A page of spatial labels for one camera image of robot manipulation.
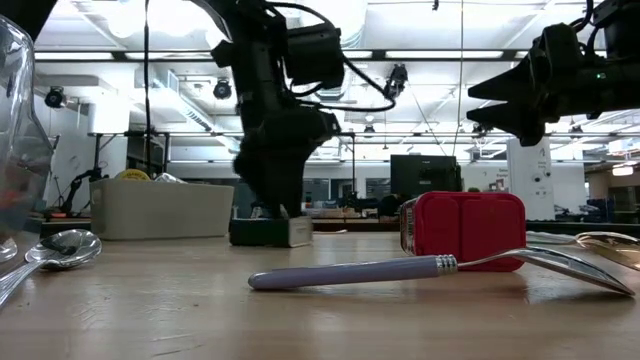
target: yellow object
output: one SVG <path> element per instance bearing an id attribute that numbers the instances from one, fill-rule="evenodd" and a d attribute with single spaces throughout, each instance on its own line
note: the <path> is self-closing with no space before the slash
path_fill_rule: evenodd
<path id="1" fill-rule="evenodd" d="M 137 180 L 137 181 L 151 181 L 149 175 L 142 170 L 127 169 L 116 176 L 116 179 L 121 180 Z"/>

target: table surface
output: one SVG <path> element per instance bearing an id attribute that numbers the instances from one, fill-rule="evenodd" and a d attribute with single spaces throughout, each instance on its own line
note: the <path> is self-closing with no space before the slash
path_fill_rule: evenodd
<path id="1" fill-rule="evenodd" d="M 0 311 L 13 359 L 637 359 L 635 300 L 532 265 L 515 273 L 252 292 L 253 272 L 404 256 L 388 233 L 312 247 L 105 242 L 92 265 L 28 279 Z M 564 248 L 640 290 L 640 273 Z"/>

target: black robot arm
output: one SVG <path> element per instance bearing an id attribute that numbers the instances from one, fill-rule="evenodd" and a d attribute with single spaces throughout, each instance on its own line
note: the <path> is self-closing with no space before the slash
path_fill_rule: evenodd
<path id="1" fill-rule="evenodd" d="M 288 30 L 278 3 L 264 0 L 193 1 L 229 39 L 212 56 L 219 67 L 232 69 L 245 133 L 234 170 L 273 216 L 285 215 L 280 205 L 288 216 L 299 216 L 304 164 L 340 127 L 332 113 L 296 99 L 284 69 L 293 85 L 341 86 L 339 29 L 323 23 Z"/>
<path id="2" fill-rule="evenodd" d="M 587 1 L 584 19 L 546 27 L 513 69 L 469 89 L 469 96 L 504 103 L 469 111 L 467 117 L 516 135 L 523 146 L 537 144 L 546 123 L 562 116 L 640 108 L 640 2 Z M 595 27 L 587 44 L 577 33 Z M 607 57 L 594 49 L 604 31 Z"/>

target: spoon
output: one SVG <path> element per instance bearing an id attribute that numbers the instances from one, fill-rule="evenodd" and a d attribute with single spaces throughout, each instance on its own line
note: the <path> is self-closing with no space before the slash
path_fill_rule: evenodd
<path id="1" fill-rule="evenodd" d="M 586 232 L 575 237 L 527 232 L 530 244 L 579 245 L 606 259 L 640 271 L 640 240 L 613 232 Z"/>
<path id="2" fill-rule="evenodd" d="M 9 239 L 0 245 L 0 263 L 7 262 L 13 259 L 18 253 L 18 246 L 13 239 Z"/>
<path id="3" fill-rule="evenodd" d="M 256 290 L 278 290 L 303 286 L 433 278 L 456 273 L 458 268 L 505 257 L 517 258 L 578 280 L 626 295 L 634 295 L 631 289 L 595 265 L 577 257 L 542 248 L 509 250 L 481 260 L 460 264 L 453 255 L 431 255 L 377 262 L 276 269 L 251 275 L 249 285 Z"/>
<path id="4" fill-rule="evenodd" d="M 100 251 L 100 239 L 86 230 L 67 230 L 41 240 L 25 255 L 26 265 L 0 279 L 0 307 L 37 269 L 66 270 L 94 259 Z"/>

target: computer monitor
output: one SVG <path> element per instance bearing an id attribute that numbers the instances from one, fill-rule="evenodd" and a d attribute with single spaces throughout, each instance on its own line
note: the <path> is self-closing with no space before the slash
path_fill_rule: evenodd
<path id="1" fill-rule="evenodd" d="M 419 196 L 430 191 L 462 191 L 455 156 L 391 155 L 391 192 Z"/>

